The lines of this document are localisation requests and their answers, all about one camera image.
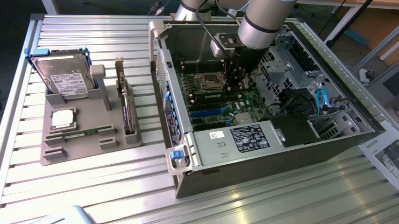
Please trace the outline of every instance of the power supply label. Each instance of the power supply label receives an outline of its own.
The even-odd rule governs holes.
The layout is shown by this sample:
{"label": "power supply label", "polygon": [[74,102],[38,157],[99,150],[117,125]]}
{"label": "power supply label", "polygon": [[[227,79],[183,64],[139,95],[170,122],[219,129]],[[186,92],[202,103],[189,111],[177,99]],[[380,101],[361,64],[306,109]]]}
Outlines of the power supply label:
{"label": "power supply label", "polygon": [[233,128],[230,131],[235,139],[238,150],[242,153],[270,147],[259,125]]}
{"label": "power supply label", "polygon": [[87,87],[82,77],[82,73],[51,75],[50,77],[62,96],[87,93]]}

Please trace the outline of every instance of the hard drive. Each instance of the hard drive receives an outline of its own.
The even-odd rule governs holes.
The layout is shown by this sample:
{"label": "hard drive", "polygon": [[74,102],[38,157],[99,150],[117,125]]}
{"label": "hard drive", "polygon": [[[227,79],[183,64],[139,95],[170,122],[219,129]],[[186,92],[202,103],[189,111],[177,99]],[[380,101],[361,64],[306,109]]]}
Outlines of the hard drive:
{"label": "hard drive", "polygon": [[90,77],[90,58],[79,50],[37,49],[30,56],[35,70],[49,88],[49,94],[61,93],[66,100],[89,97],[97,81]]}

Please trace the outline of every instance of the cable connector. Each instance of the cable connector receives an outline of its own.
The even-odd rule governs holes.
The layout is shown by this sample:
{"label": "cable connector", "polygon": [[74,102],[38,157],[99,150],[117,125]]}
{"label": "cable connector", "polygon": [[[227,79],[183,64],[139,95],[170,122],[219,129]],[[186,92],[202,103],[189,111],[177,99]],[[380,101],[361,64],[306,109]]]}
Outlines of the cable connector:
{"label": "cable connector", "polygon": [[165,6],[161,7],[161,8],[157,10],[155,15],[161,15],[161,14],[163,13],[163,11],[165,11]]}

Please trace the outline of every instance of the aluminum table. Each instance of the aluminum table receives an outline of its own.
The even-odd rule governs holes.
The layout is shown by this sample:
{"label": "aluminum table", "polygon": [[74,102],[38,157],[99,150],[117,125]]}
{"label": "aluminum table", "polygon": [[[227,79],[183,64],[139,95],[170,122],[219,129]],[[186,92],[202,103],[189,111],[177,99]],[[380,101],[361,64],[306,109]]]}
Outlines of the aluminum table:
{"label": "aluminum table", "polygon": [[167,17],[47,15],[25,48],[77,49],[114,84],[125,57],[145,145],[39,164],[46,86],[22,58],[0,126],[0,223],[30,223],[71,205],[98,223],[398,223],[399,194],[357,148],[298,170],[175,199],[149,62],[149,23]]}

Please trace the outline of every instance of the white sticker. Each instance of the white sticker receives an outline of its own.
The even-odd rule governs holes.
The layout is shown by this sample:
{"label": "white sticker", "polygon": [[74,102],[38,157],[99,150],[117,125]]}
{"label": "white sticker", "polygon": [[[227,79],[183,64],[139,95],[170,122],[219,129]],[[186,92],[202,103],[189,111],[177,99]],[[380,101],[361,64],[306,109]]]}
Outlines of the white sticker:
{"label": "white sticker", "polygon": [[225,137],[223,131],[210,132],[211,139],[218,139]]}
{"label": "white sticker", "polygon": [[87,93],[86,82],[82,73],[53,75],[51,79],[62,96],[71,96]]}

